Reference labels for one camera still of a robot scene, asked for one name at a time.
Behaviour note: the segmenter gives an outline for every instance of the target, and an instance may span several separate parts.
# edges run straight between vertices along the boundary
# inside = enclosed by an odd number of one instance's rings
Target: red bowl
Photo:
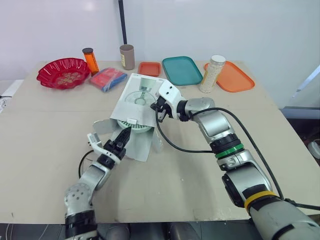
[[[79,58],[62,58],[52,61],[39,70],[36,77],[42,86],[55,89],[72,89],[83,84],[90,70]]]

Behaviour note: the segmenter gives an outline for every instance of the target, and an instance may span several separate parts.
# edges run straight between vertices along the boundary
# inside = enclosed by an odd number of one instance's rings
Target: table
[[[79,161],[90,150],[87,133],[93,131],[94,121],[110,117],[126,84],[122,82],[107,93],[89,83],[68,90],[45,88],[36,77],[46,63],[35,67],[0,115],[3,223],[64,223],[64,192],[76,183]],[[202,73],[204,63],[196,62]],[[116,61],[98,64],[100,69],[122,69]],[[235,64],[255,80],[254,89],[229,93],[216,86],[211,93],[202,93],[195,85],[178,88],[186,99],[211,97],[217,107],[234,112],[267,159],[284,196],[298,203],[319,204],[320,169],[316,162],[246,66],[238,61]],[[136,73],[138,65],[127,73]],[[267,172],[240,127],[228,119]],[[210,149],[194,122],[167,118],[162,128],[183,148]],[[247,212],[229,199],[221,180],[224,173],[213,154],[180,152],[165,142],[162,153],[150,150],[146,163],[125,157],[112,171],[93,200],[98,223],[248,218]]]

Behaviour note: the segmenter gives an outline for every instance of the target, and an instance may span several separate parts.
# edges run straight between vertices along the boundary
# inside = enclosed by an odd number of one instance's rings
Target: black floor
[[[204,221],[190,223],[201,240],[261,240],[256,228],[247,220],[239,221]],[[0,223],[0,240],[5,240],[8,224]],[[44,232],[46,224],[10,224],[7,240],[38,240]],[[109,224],[99,224],[98,230],[106,235]],[[130,240],[165,240],[162,223],[131,223]],[[40,240],[64,240],[65,227],[58,224],[48,225]]]

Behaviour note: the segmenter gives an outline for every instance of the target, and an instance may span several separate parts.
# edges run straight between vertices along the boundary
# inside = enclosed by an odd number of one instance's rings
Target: white cardboard box
[[[155,131],[155,111],[150,105],[157,100],[156,92],[165,79],[132,73],[115,105],[110,119],[93,124],[98,135],[113,132],[115,139],[122,128],[117,120],[151,127],[145,132],[131,130],[130,140],[125,146],[126,156],[137,161],[146,162],[153,143],[156,150],[161,149],[161,140]]]

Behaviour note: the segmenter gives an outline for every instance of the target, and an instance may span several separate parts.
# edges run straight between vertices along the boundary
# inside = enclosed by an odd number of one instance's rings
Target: white wall
[[[242,60],[286,106],[320,64],[319,0],[124,0],[137,60]],[[0,79],[24,78],[40,60],[119,60],[117,0],[2,0]]]

